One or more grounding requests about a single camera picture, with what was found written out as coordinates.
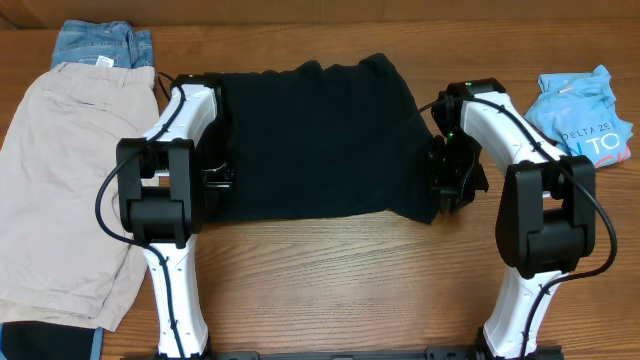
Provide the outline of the black t-shirt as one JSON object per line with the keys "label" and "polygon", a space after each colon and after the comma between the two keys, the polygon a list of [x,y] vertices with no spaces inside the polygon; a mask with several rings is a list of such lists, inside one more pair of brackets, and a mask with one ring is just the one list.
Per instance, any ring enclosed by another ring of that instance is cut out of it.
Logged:
{"label": "black t-shirt", "polygon": [[430,223],[432,135],[395,66],[309,61],[283,72],[220,73],[224,135],[199,144],[207,167],[235,170],[213,221],[344,217],[393,211]]}

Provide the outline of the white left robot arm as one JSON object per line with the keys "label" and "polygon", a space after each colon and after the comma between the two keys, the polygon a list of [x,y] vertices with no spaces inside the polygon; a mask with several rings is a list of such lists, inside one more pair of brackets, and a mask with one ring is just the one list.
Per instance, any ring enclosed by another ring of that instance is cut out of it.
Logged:
{"label": "white left robot arm", "polygon": [[159,120],[140,138],[116,146],[121,223],[142,247],[153,283],[160,335],[158,359],[209,359],[209,330],[196,280],[197,235],[206,194],[231,188],[234,173],[217,161],[202,166],[203,135],[224,135],[222,88],[207,75],[180,75]]}

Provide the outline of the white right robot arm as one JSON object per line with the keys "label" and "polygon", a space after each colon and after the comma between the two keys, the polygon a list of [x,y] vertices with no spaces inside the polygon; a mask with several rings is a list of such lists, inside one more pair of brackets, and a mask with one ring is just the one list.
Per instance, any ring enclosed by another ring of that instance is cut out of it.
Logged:
{"label": "white right robot arm", "polygon": [[494,78],[452,83],[430,109],[440,133],[427,187],[441,211],[454,213],[488,190],[482,153],[504,176],[495,238],[506,269],[475,344],[431,346],[427,358],[562,358],[560,348],[538,346],[537,335],[561,278],[594,249],[594,167],[537,134]]}

